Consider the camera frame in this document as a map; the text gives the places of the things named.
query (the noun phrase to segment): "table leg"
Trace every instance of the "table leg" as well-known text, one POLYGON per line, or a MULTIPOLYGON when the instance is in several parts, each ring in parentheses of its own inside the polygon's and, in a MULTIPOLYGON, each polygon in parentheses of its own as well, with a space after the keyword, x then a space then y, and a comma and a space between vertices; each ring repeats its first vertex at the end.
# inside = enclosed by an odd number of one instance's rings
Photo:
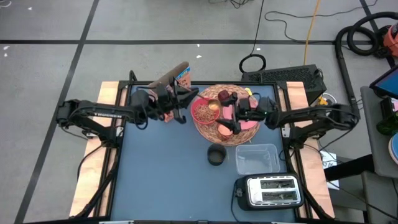
POLYGON ((337 166, 324 169, 326 180, 338 180, 352 175, 360 175, 363 171, 374 172, 372 154, 354 159, 337 166))

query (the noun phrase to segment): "vacuum hose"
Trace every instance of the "vacuum hose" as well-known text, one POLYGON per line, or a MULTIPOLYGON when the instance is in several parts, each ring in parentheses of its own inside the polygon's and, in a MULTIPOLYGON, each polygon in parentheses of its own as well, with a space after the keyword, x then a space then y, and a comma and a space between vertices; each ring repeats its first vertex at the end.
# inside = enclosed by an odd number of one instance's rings
POLYGON ((355 98, 351 80, 349 79, 346 62, 344 60, 344 55, 343 55, 343 52, 341 51, 341 39, 343 38, 343 35, 345 33, 348 33, 347 34, 348 47, 352 52, 354 52, 358 55, 368 56, 368 55, 375 53, 380 48, 380 41, 374 32, 370 31, 367 28, 361 27, 361 25, 363 25, 365 22, 369 22, 369 21, 372 21, 372 20, 378 19, 378 18, 391 18, 391 19, 398 20, 398 12, 378 12, 378 13, 372 14, 370 16, 366 16, 365 18, 360 19, 358 22, 356 22, 353 26, 345 27, 344 29, 342 29, 337 34, 336 40, 335 40, 336 58, 337 58, 338 66, 340 68, 341 76, 343 77, 343 82, 344 82, 344 86, 346 88, 348 102, 350 103, 350 105, 353 109, 353 113, 356 116, 358 116, 359 118, 360 118, 360 114, 359 114, 359 109, 358 109, 358 103, 355 98), (355 45, 354 40, 353 40, 355 32, 360 32, 360 33, 366 35, 367 37, 369 37, 371 44, 372 44, 372 47, 369 50, 362 50, 355 45))
POLYGON ((378 19, 378 18, 391 18, 391 19, 398 19, 398 12, 378 12, 375 14, 372 14, 370 16, 366 16, 363 19, 360 19, 358 22, 356 22, 352 28, 348 31, 348 35, 347 35, 347 43, 348 43, 348 47, 356 54, 358 55, 362 55, 362 56, 368 56, 373 54, 376 50, 379 49, 379 42, 377 41, 376 35, 373 34, 373 37, 369 37, 371 38, 372 43, 374 42, 374 45, 372 46, 372 48, 370 50, 361 50, 359 48, 357 48, 357 46, 355 46, 354 44, 354 33, 357 31, 357 29, 359 27, 361 27, 361 25, 363 25, 365 22, 374 20, 374 19, 378 19))

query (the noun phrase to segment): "yellow cable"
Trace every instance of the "yellow cable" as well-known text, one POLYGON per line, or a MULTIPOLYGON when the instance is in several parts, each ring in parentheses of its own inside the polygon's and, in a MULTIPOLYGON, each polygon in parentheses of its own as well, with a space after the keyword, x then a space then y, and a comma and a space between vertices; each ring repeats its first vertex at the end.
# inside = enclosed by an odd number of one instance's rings
POLYGON ((316 14, 317 14, 317 12, 318 12, 320 3, 321 3, 321 0, 318 0, 318 1, 317 1, 317 6, 315 7, 315 11, 313 12, 313 15, 312 15, 311 25, 310 25, 310 29, 308 30, 307 39, 305 40, 304 65, 305 65, 306 62, 307 62, 307 47, 308 47, 308 40, 310 39, 312 26, 313 26, 313 23, 314 23, 314 21, 315 21, 315 17, 316 17, 316 14))

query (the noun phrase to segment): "woven tray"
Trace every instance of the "woven tray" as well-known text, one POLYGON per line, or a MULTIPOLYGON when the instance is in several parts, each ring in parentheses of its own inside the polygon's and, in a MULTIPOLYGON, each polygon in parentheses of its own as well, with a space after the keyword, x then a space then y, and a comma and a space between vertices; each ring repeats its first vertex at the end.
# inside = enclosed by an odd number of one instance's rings
MULTIPOLYGON (((221 90, 227 90, 229 94, 232 92, 236 92, 238 94, 238 98, 248 97, 249 94, 247 93, 244 88, 237 86, 237 85, 213 85, 208 87, 206 90, 203 90, 200 94, 209 97, 209 98, 217 98, 218 93, 221 90)), ((250 100, 257 100, 254 97, 250 97, 250 100)), ((223 111, 221 109, 220 118, 223 117, 223 111)), ((223 141, 219 138, 218 130, 217 130, 217 122, 211 124, 199 124, 195 120, 193 121, 199 133, 205 137, 205 139, 213 142, 222 144, 224 146, 236 146, 242 143, 247 142, 257 133, 260 128, 260 124, 257 123, 253 128, 242 130, 239 134, 232 135, 229 139, 223 141)))

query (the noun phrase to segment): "clear plastic container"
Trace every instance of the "clear plastic container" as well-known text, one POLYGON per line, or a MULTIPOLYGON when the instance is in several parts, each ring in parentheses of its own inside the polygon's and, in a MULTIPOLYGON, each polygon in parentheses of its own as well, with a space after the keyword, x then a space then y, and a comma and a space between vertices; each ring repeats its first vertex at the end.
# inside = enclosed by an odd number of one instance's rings
POLYGON ((236 147, 236 169, 240 175, 279 172, 279 158, 273 144, 236 147))

